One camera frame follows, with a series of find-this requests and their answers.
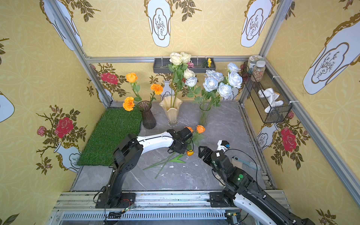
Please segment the orange marigold flower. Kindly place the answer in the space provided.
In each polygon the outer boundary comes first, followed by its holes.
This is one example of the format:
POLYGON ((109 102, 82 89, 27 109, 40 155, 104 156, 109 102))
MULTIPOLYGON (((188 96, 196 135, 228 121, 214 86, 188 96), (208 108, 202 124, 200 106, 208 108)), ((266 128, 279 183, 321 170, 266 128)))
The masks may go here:
POLYGON ((156 95, 161 95, 163 92, 163 87, 160 84, 152 84, 151 85, 151 97, 150 97, 150 103, 152 103, 154 100, 156 100, 156 95))

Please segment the white rose flower large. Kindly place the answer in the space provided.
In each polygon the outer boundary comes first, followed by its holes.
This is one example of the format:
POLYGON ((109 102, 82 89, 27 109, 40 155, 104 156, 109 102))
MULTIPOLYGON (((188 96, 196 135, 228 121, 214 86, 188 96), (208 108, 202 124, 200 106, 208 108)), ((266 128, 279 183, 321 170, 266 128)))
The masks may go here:
POLYGON ((216 71, 214 73, 212 73, 212 77, 219 83, 224 80, 223 74, 219 73, 219 72, 216 72, 216 71))

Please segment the orange rose flower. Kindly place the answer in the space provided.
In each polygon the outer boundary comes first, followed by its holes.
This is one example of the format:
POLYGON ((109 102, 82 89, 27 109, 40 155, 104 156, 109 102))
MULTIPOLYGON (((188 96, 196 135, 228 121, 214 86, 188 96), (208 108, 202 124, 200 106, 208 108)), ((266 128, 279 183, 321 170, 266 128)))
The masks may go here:
POLYGON ((130 83, 133 93, 135 94, 134 100, 136 102, 141 102, 142 98, 140 96, 140 85, 137 82, 138 76, 135 73, 129 73, 126 75, 126 81, 130 83))

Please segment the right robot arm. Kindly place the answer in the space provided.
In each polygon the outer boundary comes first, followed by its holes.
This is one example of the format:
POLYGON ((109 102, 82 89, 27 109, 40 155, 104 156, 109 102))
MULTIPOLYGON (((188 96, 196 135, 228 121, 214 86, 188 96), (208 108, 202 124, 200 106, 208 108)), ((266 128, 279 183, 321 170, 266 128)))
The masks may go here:
POLYGON ((236 206, 263 225, 313 225, 309 218, 300 218, 265 192, 244 170, 233 166, 223 150, 198 147, 199 158, 211 166, 224 181, 223 202, 236 206))

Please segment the white rose pile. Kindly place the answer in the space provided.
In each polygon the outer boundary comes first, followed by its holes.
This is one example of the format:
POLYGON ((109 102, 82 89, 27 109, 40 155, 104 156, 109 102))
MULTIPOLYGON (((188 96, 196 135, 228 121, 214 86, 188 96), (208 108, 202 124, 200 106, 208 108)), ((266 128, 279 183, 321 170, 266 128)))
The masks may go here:
POLYGON ((198 79, 196 77, 190 77, 185 80, 185 86, 188 90, 187 97, 193 98, 199 105, 205 104, 205 90, 197 85, 198 79))

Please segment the cream rose flower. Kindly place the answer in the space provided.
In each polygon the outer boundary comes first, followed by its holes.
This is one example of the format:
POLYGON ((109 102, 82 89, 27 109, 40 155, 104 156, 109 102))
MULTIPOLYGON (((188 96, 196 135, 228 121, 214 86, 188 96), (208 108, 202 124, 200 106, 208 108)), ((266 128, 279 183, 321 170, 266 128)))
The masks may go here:
POLYGON ((187 66, 188 62, 190 62, 191 59, 191 55, 181 52, 181 53, 177 53, 177 52, 173 52, 170 54, 170 62, 171 65, 169 65, 169 69, 172 73, 172 77, 173 77, 173 66, 187 66))

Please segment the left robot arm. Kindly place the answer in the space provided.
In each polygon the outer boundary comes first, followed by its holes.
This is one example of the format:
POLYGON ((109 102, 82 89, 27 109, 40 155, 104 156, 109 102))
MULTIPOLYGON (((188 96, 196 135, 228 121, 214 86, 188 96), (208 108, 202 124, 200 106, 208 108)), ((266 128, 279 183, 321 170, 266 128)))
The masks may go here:
POLYGON ((152 136, 135 136, 129 134, 115 148, 112 161, 112 174, 107 185, 103 186, 94 199, 97 209, 126 208, 134 204, 135 193, 123 193, 122 187, 127 174, 135 168, 140 157, 147 152, 160 148, 168 148, 171 153, 184 154, 187 140, 192 137, 189 128, 176 132, 169 129, 152 136))

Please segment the cream rose single stem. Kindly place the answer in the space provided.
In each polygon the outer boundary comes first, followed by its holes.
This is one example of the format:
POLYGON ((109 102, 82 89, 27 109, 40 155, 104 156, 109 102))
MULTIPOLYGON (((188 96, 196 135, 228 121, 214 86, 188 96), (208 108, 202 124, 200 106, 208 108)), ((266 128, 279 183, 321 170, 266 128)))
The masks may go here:
POLYGON ((177 94, 184 89, 185 80, 190 77, 196 77, 195 73, 190 69, 184 69, 181 66, 173 66, 173 78, 172 78, 172 87, 174 90, 173 96, 177 97, 177 94))

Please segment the orange carnation flower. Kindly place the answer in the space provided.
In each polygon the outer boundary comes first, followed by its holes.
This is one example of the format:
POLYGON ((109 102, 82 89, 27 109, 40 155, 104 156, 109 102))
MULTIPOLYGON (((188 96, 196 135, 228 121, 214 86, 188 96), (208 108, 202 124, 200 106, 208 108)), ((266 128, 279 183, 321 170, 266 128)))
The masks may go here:
POLYGON ((123 108, 130 112, 134 109, 139 109, 138 103, 141 101, 139 97, 127 97, 123 102, 123 108))

